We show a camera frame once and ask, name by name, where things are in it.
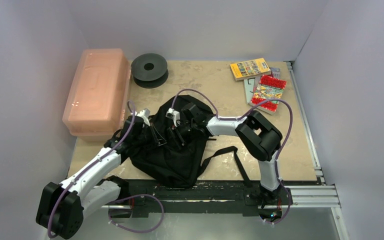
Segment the black student backpack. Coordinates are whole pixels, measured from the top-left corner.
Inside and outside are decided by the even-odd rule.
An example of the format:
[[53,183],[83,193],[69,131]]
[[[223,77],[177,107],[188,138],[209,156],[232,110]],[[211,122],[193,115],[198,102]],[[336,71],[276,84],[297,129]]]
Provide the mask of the black student backpack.
[[189,103],[194,103],[201,109],[211,111],[213,114],[208,105],[193,96],[180,95],[177,98],[172,97],[158,109],[156,114],[150,117],[150,123],[155,125],[158,132],[166,139],[167,144],[156,146],[150,131],[150,144],[140,150],[138,154],[127,154],[132,164],[166,187],[187,189],[192,187],[198,177],[205,172],[212,158],[233,153],[243,182],[248,184],[251,180],[237,155],[237,147],[221,148],[213,155],[204,158],[207,142],[212,139],[212,136],[195,139],[184,147],[176,147],[174,142],[171,141],[167,128],[173,123],[166,118],[166,112],[170,107],[180,112]]

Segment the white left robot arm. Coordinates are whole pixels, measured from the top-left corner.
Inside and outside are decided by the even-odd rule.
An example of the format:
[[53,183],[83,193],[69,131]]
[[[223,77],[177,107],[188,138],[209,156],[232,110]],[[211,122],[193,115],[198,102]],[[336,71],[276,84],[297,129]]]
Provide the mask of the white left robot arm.
[[83,220],[106,204],[122,205],[146,193],[131,195],[129,183],[117,176],[105,175],[128,158],[128,150],[139,143],[144,127],[151,127],[149,114],[142,110],[126,120],[95,157],[61,183],[49,182],[42,190],[36,223],[47,229],[50,239],[73,237]]

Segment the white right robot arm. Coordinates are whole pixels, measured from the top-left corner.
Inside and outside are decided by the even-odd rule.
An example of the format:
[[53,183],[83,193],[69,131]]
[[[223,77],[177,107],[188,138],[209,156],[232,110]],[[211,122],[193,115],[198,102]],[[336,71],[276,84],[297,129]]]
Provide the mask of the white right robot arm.
[[258,161],[262,200],[272,204],[280,198],[276,155],[283,136],[260,112],[253,110],[246,116],[220,117],[205,113],[196,104],[189,103],[181,111],[170,107],[165,116],[172,121],[168,134],[179,148],[199,138],[239,137]]

